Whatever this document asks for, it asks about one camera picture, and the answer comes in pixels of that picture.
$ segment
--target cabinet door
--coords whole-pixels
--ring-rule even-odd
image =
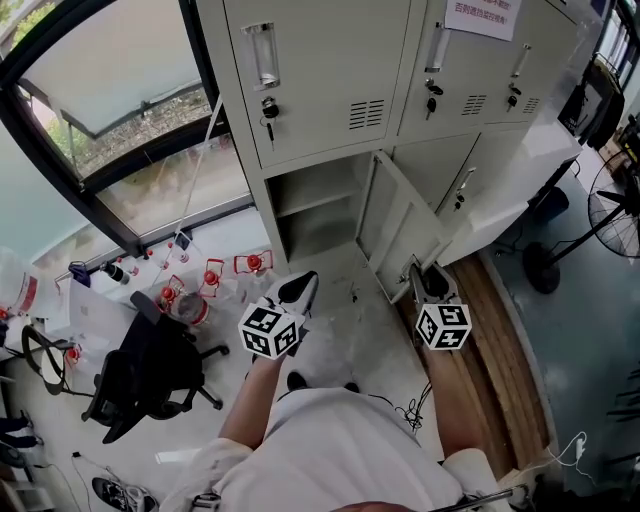
[[[451,188],[478,135],[459,135],[398,146],[394,163],[434,212]]]
[[[356,243],[391,302],[406,292],[409,265],[431,265],[446,247],[440,221],[382,151],[372,155]]]
[[[517,48],[509,41],[443,30],[446,4],[446,0],[428,2],[399,130],[403,142],[463,133],[492,119],[496,112],[491,112],[491,107],[497,104],[496,98],[504,96],[508,86],[505,81],[517,58]],[[439,46],[446,48],[442,59],[437,56]],[[428,119],[426,80],[433,80],[443,92],[433,96],[436,110]]]
[[[409,5],[410,0],[225,1],[263,168],[385,136]],[[251,31],[260,27],[270,35],[251,42]],[[261,85],[260,78],[270,74],[276,76]],[[280,109],[271,121],[273,145],[270,121],[263,117],[267,97]]]
[[[577,27],[554,6],[541,0],[522,3],[513,39],[518,58],[505,82],[513,82],[521,95],[507,109],[511,92],[505,87],[494,122],[532,121],[547,100],[576,46]]]
[[[480,135],[437,211],[444,225],[450,226],[456,219],[466,217],[482,192],[489,187],[500,186],[500,177],[526,133],[525,128]],[[462,196],[464,201],[460,201],[458,196]]]

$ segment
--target fiducial marker cube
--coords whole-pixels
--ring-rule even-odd
[[[425,304],[416,330],[431,350],[458,350],[471,332],[466,304]]]
[[[299,328],[303,321],[304,317],[298,318],[282,309],[249,304],[238,329],[246,350],[277,359],[300,341]]]

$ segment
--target black sneaker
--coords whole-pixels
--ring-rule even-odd
[[[307,381],[304,380],[304,377],[300,375],[298,372],[293,371],[287,376],[287,389],[289,391],[295,391],[297,389],[305,389],[308,388],[309,385]]]
[[[360,393],[360,387],[355,382],[347,382],[344,385],[344,389],[348,389],[353,393]]]

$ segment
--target white wall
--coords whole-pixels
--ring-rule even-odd
[[[200,81],[178,0],[118,0],[25,76],[93,132],[143,101]]]
[[[42,177],[0,123],[0,245],[31,260],[87,221]]]

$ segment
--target white t-shirt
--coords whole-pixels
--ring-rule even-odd
[[[498,486],[480,450],[441,466],[386,401],[333,388],[298,390],[276,403],[255,451],[228,439],[204,447],[160,512],[189,511],[196,495],[212,490],[220,512],[329,512],[367,501],[421,512]],[[499,501],[485,510],[509,507]]]

